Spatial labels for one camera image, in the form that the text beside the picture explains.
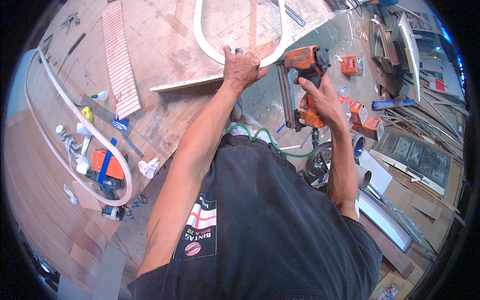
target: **white curved frame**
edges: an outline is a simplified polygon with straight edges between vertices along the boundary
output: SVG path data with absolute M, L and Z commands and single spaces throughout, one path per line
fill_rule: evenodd
M 47 142 L 48 146 L 50 147 L 50 149 L 52 150 L 53 154 L 57 157 L 57 159 L 61 162 L 61 164 L 65 167 L 65 169 L 67 169 L 67 171 L 73 176 L 73 178 L 75 178 L 76 181 L 78 181 L 87 191 L 88 193 L 98 199 L 99 201 L 105 203 L 105 204 L 108 204 L 108 205 L 112 205 L 112 206 L 120 206 L 120 205 L 124 205 L 126 204 L 131 196 L 132 196 L 132 191 L 133 191 L 133 184 L 132 184 L 132 173 L 130 172 L 130 169 L 128 168 L 128 164 L 127 162 L 125 161 L 125 159 L 123 158 L 123 156 L 121 155 L 120 151 L 114 146 L 112 145 L 89 121 L 87 121 L 87 119 L 85 119 L 85 117 L 78 111 L 78 109 L 75 107 L 75 105 L 72 103 L 72 101 L 70 100 L 70 98 L 67 96 L 67 94 L 65 93 L 65 91 L 62 89 L 62 87 L 60 86 L 60 84 L 57 82 L 57 79 L 54 77 L 54 75 L 52 74 L 50 68 L 48 67 L 48 63 L 47 63 L 47 60 L 45 59 L 45 56 L 43 55 L 43 52 L 40 48 L 37 48 L 35 49 L 35 51 L 38 52 L 38 54 L 40 55 L 40 58 L 42 59 L 42 62 L 43 62 L 43 66 L 45 67 L 45 70 L 47 71 L 47 74 L 50 78 L 50 80 L 52 81 L 53 85 L 55 86 L 55 88 L 57 89 L 58 93 L 61 95 L 61 97 L 63 98 L 63 100 L 65 101 L 65 103 L 68 105 L 68 107 L 70 108 L 70 110 L 75 114 L 75 116 L 80 120 L 80 122 L 83 124 L 84 127 L 86 127 L 94 137 L 96 137 L 102 144 L 103 146 L 105 146 L 108 150 L 110 150 L 110 152 L 117 158 L 118 162 L 120 163 L 120 166 L 123 170 L 123 173 L 125 174 L 125 181 L 126 181 L 126 187 L 127 187 L 127 191 L 125 193 L 125 195 L 119 199 L 119 200 L 109 200 L 109 199 L 106 199 L 102 196 L 100 196 L 99 194 L 97 194 L 96 192 L 94 192 L 93 190 L 91 190 L 89 187 L 87 187 L 87 185 L 85 185 L 85 182 L 83 182 L 79 177 L 78 175 L 75 173 L 75 171 L 73 171 L 72 169 L 70 169 L 69 165 L 63 160 L 63 158 L 61 157 L 61 155 L 57 152 L 57 150 L 55 149 L 55 147 L 52 145 L 52 143 L 50 142 L 50 140 L 48 139 L 47 135 L 45 134 L 45 132 L 43 131 L 43 128 L 42 128 L 42 125 L 40 125 L 40 122 L 38 121 L 37 117 L 36 117 L 36 114 L 32 108 L 32 103 L 30 102 L 30 98 L 28 97 L 28 93 L 27 93 L 27 75 L 28 75 L 28 70 L 30 69 L 30 65 L 32 63 L 32 60 L 33 60 L 33 57 L 35 55 L 32 55 L 32 60 L 30 60 L 30 63 L 28 64 L 28 68 L 27 68 L 27 72 L 26 72 L 26 75 L 25 75 L 25 85 L 24 85 L 24 92 L 25 92 L 25 98 L 26 98 L 26 101 L 27 101 L 27 104 L 28 104 L 28 107 L 30 108 L 30 112 L 32 113 L 32 116 L 35 120 L 35 123 L 38 127 L 38 129 L 40 130 L 40 132 L 42 133 L 43 135 L 43 138 L 45 139 L 45 142 Z
M 210 46 L 210 44 L 205 40 L 202 32 L 201 19 L 203 2 L 203 0 L 196 0 L 195 2 L 195 12 L 193 14 L 193 34 L 195 35 L 198 45 L 203 52 L 208 55 L 208 57 L 222 65 L 225 65 L 225 57 L 215 51 L 212 46 Z M 282 56 L 283 52 L 288 47 L 286 40 L 282 37 L 287 32 L 287 13 L 285 12 L 284 0 L 278 0 L 278 7 L 280 9 L 280 26 L 282 28 L 280 43 L 272 54 L 260 60 L 260 68 L 275 62 L 280 56 Z

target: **blue tape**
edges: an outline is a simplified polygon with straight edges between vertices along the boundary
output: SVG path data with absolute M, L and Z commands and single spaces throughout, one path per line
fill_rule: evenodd
M 278 130 L 276 131 L 276 133 L 279 133 L 280 130 L 282 130 L 282 128 L 284 128 L 284 127 L 285 127 L 285 124 L 283 124 L 280 128 L 278 128 Z
M 114 146 L 117 145 L 117 140 L 112 138 L 110 143 Z M 105 173 L 107 172 L 108 164 L 110 163 L 110 159 L 112 158 L 112 153 L 110 150 L 107 149 L 107 153 L 105 153 L 105 158 L 103 159 L 102 168 L 100 169 L 100 174 L 98 175 L 98 184 L 103 185 L 103 179 L 105 179 Z

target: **workshop floor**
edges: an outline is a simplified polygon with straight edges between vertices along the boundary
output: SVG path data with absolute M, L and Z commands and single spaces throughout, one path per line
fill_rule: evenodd
M 369 29 L 369 11 L 363 8 L 363 18 L 359 17 L 356 12 L 350 16 L 352 27 L 355 28 L 359 22 L 360 27 L 368 36 Z M 287 51 L 309 45 L 323 45 L 329 48 L 330 62 L 332 67 L 328 69 L 328 73 L 332 79 L 335 90 L 339 90 L 348 86 L 348 90 L 343 96 L 350 96 L 351 99 L 362 101 L 365 107 L 372 113 L 372 101 L 377 99 L 375 91 L 376 81 L 376 64 L 370 58 L 370 46 L 367 41 L 351 39 L 350 25 L 347 13 L 334 18 L 312 31 L 298 42 L 290 46 Z M 339 56 L 358 56 L 365 60 L 365 76 L 364 77 L 348 77 L 340 72 L 340 66 L 336 65 L 333 59 L 334 55 Z M 295 99 L 298 103 L 304 92 L 299 86 L 294 87 Z M 270 66 L 268 75 L 262 80 L 254 83 L 246 89 L 241 99 L 243 101 L 243 112 L 251 115 L 259 123 L 268 128 L 280 147 L 288 147 L 300 145 L 310 135 L 310 130 L 304 129 L 296 133 L 294 129 L 284 127 L 278 133 L 276 132 L 285 122 L 283 114 L 283 105 L 280 94 L 280 86 L 278 83 L 278 74 L 276 68 Z M 326 142 L 330 137 L 327 130 L 321 131 L 319 143 Z M 369 140 L 367 148 L 373 144 L 373 140 Z M 303 154 L 310 152 L 312 145 L 308 140 L 302 149 L 295 148 L 288 151 L 295 154 Z M 306 161 L 301 158 L 289 158 L 289 160 L 298 168 Z M 125 264 L 123 278 L 121 281 L 119 299 L 132 299 L 130 292 L 126 289 L 126 285 L 136 277 L 139 265 L 143 259 L 145 247 L 145 233 L 148 219 L 152 211 L 153 205 L 160 193 L 163 182 L 167 176 L 170 163 L 165 164 L 165 169 L 160 169 L 159 173 L 154 176 L 152 181 L 143 191 L 143 195 L 148 202 L 142 204 L 137 202 L 132 208 L 132 216 L 126 216 L 116 231 L 113 239 L 110 241 L 112 245 L 121 249 L 127 254 L 127 262 Z

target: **screwdriver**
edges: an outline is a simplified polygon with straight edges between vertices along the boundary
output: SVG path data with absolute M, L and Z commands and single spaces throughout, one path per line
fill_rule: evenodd
M 65 61 L 67 60 L 68 56 L 75 50 L 75 48 L 77 48 L 78 44 L 80 44 L 80 42 L 82 41 L 82 39 L 85 37 L 85 32 L 82 33 L 82 35 L 77 39 L 77 41 L 75 42 L 75 44 L 70 48 L 70 50 L 68 50 L 67 52 L 67 56 L 65 56 L 65 59 L 63 60 L 63 62 L 61 63 L 61 66 L 60 66 L 60 69 L 57 73 L 57 76 L 60 74 L 60 70 L 61 68 L 63 67 L 63 64 L 65 63 Z

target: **nail gun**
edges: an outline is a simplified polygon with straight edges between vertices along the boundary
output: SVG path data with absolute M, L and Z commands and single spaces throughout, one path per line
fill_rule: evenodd
M 331 66 L 328 49 L 322 46 L 298 48 L 285 53 L 283 59 L 277 60 L 274 64 L 280 80 L 285 125 L 288 128 L 294 128 L 296 132 L 300 132 L 303 127 L 312 127 L 312 145 L 316 149 L 320 135 L 318 129 L 324 127 L 325 123 L 317 114 L 310 95 L 307 95 L 308 109 L 306 111 L 294 109 L 295 97 L 290 88 L 288 71 L 290 69 L 297 70 L 298 77 L 310 80 L 318 88 L 320 76 Z

